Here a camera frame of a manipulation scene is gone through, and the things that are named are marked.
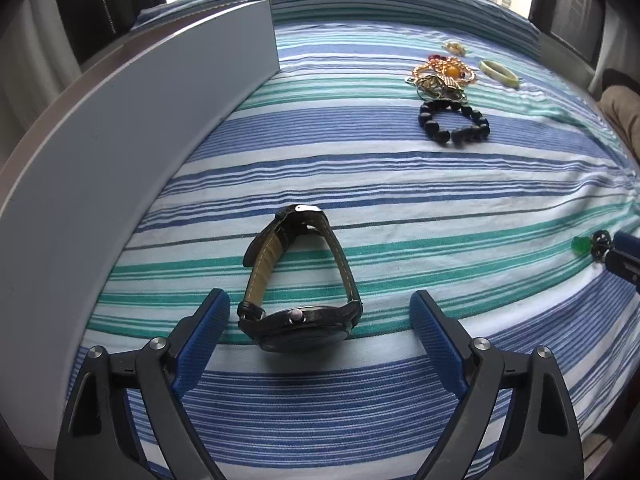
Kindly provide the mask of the green charm keychain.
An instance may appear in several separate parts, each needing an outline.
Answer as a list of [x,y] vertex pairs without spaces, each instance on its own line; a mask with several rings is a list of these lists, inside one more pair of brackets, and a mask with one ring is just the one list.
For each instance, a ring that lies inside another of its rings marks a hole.
[[590,255],[594,261],[603,262],[613,242],[607,230],[597,230],[590,236],[575,236],[570,247],[578,256]]

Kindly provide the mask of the beige folded blanket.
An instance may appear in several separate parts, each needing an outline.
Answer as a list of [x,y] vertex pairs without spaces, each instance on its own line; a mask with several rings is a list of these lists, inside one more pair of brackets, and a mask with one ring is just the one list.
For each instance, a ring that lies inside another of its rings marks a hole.
[[598,102],[600,110],[634,156],[640,154],[640,96],[625,86],[608,87]]

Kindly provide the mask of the black leather wristwatch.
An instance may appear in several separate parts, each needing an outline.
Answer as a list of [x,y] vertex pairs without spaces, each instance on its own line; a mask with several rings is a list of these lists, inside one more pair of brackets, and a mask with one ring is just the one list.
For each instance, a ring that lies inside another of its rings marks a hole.
[[363,304],[326,213],[288,205],[246,248],[250,270],[236,308],[239,330],[262,350],[299,354],[333,346],[358,325]]

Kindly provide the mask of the purple dark clothing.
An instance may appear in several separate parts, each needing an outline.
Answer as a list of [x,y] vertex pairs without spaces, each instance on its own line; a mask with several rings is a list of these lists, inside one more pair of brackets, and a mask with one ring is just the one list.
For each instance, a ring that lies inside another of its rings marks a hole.
[[610,87],[625,87],[635,94],[640,94],[640,84],[631,76],[614,70],[614,68],[607,68],[602,74],[602,91]]

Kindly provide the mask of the white curtain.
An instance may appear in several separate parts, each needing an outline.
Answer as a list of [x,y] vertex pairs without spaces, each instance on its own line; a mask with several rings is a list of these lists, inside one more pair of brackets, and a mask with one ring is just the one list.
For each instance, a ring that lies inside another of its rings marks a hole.
[[596,100],[600,98],[603,91],[606,70],[617,70],[631,76],[635,81],[639,80],[638,29],[608,3],[605,5],[600,54],[589,85],[589,92]]
[[25,0],[1,37],[1,139],[20,140],[80,75],[58,0]]

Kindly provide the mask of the white curtain left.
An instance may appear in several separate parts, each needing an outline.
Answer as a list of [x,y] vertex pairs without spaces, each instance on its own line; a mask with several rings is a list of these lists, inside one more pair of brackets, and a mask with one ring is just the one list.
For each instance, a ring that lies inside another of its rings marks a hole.
[[80,75],[58,0],[25,0],[1,37],[1,139],[20,140]]

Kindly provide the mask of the grey open storage box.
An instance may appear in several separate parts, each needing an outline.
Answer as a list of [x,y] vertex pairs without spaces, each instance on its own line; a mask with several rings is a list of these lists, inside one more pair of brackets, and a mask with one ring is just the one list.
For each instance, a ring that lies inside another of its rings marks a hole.
[[114,70],[1,173],[1,413],[53,448],[108,274],[194,148],[279,67],[271,6],[246,2]]

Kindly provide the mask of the white curtain right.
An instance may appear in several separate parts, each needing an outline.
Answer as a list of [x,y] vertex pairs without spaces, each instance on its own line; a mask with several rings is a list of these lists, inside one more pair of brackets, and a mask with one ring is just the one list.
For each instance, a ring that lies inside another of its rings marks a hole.
[[638,29],[608,3],[605,5],[600,54],[589,85],[589,92],[596,100],[600,98],[603,91],[606,70],[617,70],[631,76],[635,81],[639,80]]

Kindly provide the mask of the blue green striped bedsheet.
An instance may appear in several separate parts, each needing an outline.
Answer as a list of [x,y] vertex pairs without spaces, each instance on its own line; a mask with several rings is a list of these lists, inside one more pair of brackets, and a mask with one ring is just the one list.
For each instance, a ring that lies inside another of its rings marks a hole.
[[[250,0],[179,0],[138,25]],[[540,60],[538,30],[483,0],[269,0],[280,70],[193,151],[134,229],[80,350],[141,348],[214,288],[281,208],[322,208],[363,302],[303,356],[230,321],[183,399],[230,479],[411,477],[457,400],[409,322],[427,290],[499,349],[547,346],[582,434],[639,363],[634,286],[570,247],[637,233],[639,176],[610,125]],[[518,76],[506,88],[481,60]]]

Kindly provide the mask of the pale green jade bangle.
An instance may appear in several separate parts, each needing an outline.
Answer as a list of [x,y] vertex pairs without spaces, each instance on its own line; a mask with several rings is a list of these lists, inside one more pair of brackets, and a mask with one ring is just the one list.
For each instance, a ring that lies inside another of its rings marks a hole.
[[494,81],[500,82],[506,88],[517,89],[520,86],[520,80],[512,70],[506,66],[491,60],[481,60],[480,70]]

